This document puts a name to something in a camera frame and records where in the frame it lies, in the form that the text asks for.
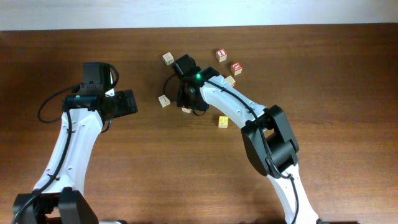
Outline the yellow block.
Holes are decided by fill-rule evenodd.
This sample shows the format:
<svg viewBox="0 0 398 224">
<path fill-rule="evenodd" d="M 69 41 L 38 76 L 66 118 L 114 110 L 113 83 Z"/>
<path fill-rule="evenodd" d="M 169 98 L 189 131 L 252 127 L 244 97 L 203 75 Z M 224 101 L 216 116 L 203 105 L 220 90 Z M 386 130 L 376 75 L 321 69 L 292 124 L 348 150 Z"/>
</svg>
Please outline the yellow block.
<svg viewBox="0 0 398 224">
<path fill-rule="evenodd" d="M 229 118 L 227 116 L 219 116 L 218 127 L 227 128 L 229 125 Z"/>
</svg>

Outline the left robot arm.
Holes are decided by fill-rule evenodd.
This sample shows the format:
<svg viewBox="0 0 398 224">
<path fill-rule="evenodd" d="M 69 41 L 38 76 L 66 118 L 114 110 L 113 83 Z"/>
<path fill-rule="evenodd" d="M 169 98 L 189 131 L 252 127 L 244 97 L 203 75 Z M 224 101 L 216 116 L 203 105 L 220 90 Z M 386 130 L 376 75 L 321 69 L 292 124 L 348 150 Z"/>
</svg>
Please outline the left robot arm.
<svg viewBox="0 0 398 224">
<path fill-rule="evenodd" d="M 84 63 L 83 81 L 65 90 L 49 163 L 33 191 L 16 197 L 13 223 L 101 223 L 84 197 L 91 152 L 113 119 L 137 113 L 132 90 L 115 91 L 118 81 L 114 65 Z"/>
</svg>

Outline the wooden block red side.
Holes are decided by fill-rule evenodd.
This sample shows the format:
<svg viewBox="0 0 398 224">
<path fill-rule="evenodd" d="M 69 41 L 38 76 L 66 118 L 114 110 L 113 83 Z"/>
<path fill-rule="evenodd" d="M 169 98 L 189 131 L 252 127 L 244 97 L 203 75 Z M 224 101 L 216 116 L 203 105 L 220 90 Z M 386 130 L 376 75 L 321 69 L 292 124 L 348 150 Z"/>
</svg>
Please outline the wooden block red side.
<svg viewBox="0 0 398 224">
<path fill-rule="evenodd" d="M 228 77 L 225 78 L 225 81 L 231 85 L 232 87 L 234 87 L 236 85 L 236 80 L 230 75 Z"/>
</svg>

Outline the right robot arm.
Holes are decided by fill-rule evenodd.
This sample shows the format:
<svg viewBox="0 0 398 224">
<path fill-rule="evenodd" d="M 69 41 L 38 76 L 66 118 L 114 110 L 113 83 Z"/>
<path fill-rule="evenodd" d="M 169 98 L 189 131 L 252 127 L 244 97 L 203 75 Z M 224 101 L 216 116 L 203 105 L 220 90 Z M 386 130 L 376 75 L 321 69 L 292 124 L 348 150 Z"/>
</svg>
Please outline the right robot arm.
<svg viewBox="0 0 398 224">
<path fill-rule="evenodd" d="M 273 185 L 285 222 L 321 223 L 303 187 L 299 144 L 283 109 L 250 100 L 213 67 L 200 68 L 189 55 L 177 59 L 172 68 L 180 80 L 178 106 L 203 112 L 213 106 L 241 130 L 246 155 L 253 168 Z"/>
</svg>

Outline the red U block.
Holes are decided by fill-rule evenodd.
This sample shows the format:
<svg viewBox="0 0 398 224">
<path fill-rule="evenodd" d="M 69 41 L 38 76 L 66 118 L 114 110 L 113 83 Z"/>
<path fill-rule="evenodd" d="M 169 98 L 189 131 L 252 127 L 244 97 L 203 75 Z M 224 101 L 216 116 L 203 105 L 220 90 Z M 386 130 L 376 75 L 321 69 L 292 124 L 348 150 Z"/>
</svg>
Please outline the red U block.
<svg viewBox="0 0 398 224">
<path fill-rule="evenodd" d="M 238 75 L 242 72 L 243 67 L 239 62 L 235 62 L 231 65 L 231 73 L 233 75 Z"/>
</svg>

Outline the red O block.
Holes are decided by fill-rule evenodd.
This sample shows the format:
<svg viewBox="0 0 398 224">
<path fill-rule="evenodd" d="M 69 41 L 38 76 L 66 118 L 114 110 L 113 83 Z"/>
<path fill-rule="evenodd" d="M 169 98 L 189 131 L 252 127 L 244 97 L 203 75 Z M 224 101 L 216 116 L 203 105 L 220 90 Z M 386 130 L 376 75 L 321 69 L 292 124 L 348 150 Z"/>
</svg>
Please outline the red O block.
<svg viewBox="0 0 398 224">
<path fill-rule="evenodd" d="M 187 108 L 187 107 L 181 107 L 181 110 L 185 113 L 191 113 L 192 109 L 191 108 Z"/>
</svg>

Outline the red I block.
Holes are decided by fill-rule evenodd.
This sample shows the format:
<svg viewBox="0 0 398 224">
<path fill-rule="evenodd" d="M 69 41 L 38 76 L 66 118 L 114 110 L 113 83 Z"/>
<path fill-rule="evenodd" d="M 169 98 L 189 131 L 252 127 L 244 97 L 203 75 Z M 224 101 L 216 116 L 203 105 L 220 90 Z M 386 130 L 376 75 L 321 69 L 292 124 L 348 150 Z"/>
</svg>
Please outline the red I block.
<svg viewBox="0 0 398 224">
<path fill-rule="evenodd" d="M 216 51 L 216 58 L 219 62 L 223 62 L 227 59 L 228 54 L 225 49 L 219 49 Z"/>
</svg>

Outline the wooden Y block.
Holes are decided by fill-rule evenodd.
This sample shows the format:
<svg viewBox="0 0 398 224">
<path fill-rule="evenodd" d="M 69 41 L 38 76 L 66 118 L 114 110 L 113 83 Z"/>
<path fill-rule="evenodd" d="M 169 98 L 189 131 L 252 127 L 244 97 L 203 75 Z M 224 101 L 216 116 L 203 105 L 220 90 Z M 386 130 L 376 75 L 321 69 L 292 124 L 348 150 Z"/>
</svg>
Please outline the wooden Y block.
<svg viewBox="0 0 398 224">
<path fill-rule="evenodd" d="M 163 108 L 171 104 L 171 101 L 165 95 L 161 95 L 158 99 Z"/>
</svg>

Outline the wooden block blue side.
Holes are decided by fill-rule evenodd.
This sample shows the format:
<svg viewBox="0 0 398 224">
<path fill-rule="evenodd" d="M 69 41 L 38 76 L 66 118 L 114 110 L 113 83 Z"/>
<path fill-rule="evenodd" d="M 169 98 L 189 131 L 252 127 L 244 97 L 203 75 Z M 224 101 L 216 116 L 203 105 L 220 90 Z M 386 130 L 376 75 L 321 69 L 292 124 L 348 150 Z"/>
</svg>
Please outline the wooden block blue side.
<svg viewBox="0 0 398 224">
<path fill-rule="evenodd" d="M 162 56 L 162 59 L 166 65 L 171 65 L 174 63 L 174 57 L 170 52 L 167 52 Z"/>
</svg>

